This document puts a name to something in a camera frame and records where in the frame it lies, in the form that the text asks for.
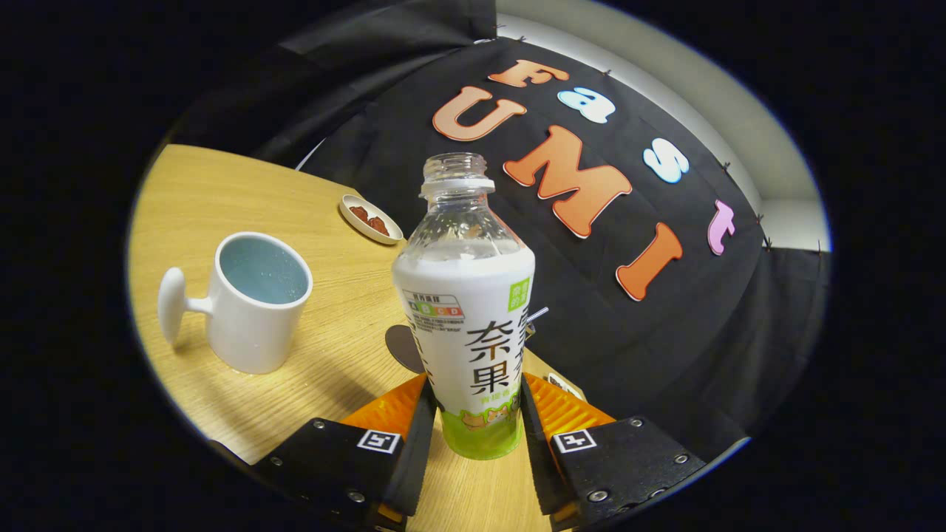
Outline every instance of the small dish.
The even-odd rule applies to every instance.
[[[355,216],[355,213],[351,211],[351,207],[361,207],[368,213],[368,219],[372,219],[375,216],[381,218],[384,222],[384,226],[388,228],[388,233],[391,234],[389,237],[386,237],[384,233],[377,231],[371,225],[368,225],[365,222],[362,222],[361,219]],[[342,216],[348,223],[351,223],[352,227],[358,229],[365,237],[369,239],[376,240],[382,244],[397,244],[399,241],[404,239],[404,233],[401,232],[401,228],[394,223],[394,220],[391,220],[391,217],[384,214],[384,211],[375,207],[367,200],[354,196],[352,194],[345,194],[342,196],[342,200],[339,202],[339,209],[342,211]]]

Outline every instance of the ceiling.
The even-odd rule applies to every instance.
[[[819,201],[804,158],[776,118],[722,68],[670,35],[587,0],[497,0],[497,11],[595,44],[676,92],[726,140],[763,201]]]

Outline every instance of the orange letter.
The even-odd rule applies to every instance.
[[[490,74],[488,78],[493,81],[512,85],[514,87],[526,86],[526,78],[531,78],[533,83],[544,83],[555,76],[557,80],[567,80],[569,73],[564,70],[558,70],[537,62],[516,60],[516,66],[501,74]]]
[[[448,101],[433,114],[433,129],[446,138],[468,142],[485,137],[489,132],[505,122],[512,115],[525,115],[526,108],[508,99],[496,102],[496,109],[472,126],[461,126],[457,118],[478,101],[492,98],[493,95],[476,87],[464,87],[460,95]]]
[[[506,161],[502,170],[520,185],[535,184],[535,173],[546,167],[538,197],[577,190],[567,200],[552,204],[552,212],[580,239],[591,234],[591,223],[605,207],[621,194],[631,191],[631,184],[617,168],[578,169],[582,140],[561,126],[549,126],[549,138],[518,161]]]
[[[683,247],[674,231],[664,222],[657,224],[657,236],[647,249],[627,266],[618,266],[614,275],[621,288],[635,301],[643,301],[647,285],[670,263],[673,258],[683,257]]]

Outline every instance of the bolt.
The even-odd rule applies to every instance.
[[[607,499],[607,491],[599,489],[598,491],[592,491],[588,494],[588,500],[592,503],[600,503],[604,499]]]

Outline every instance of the black mount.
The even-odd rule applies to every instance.
[[[535,493],[554,532],[611,523],[706,466],[645,417],[556,434],[550,444],[525,379],[521,396]],[[436,407],[427,381],[406,441],[314,417],[253,465],[211,444],[342,529],[405,532],[420,499]]]

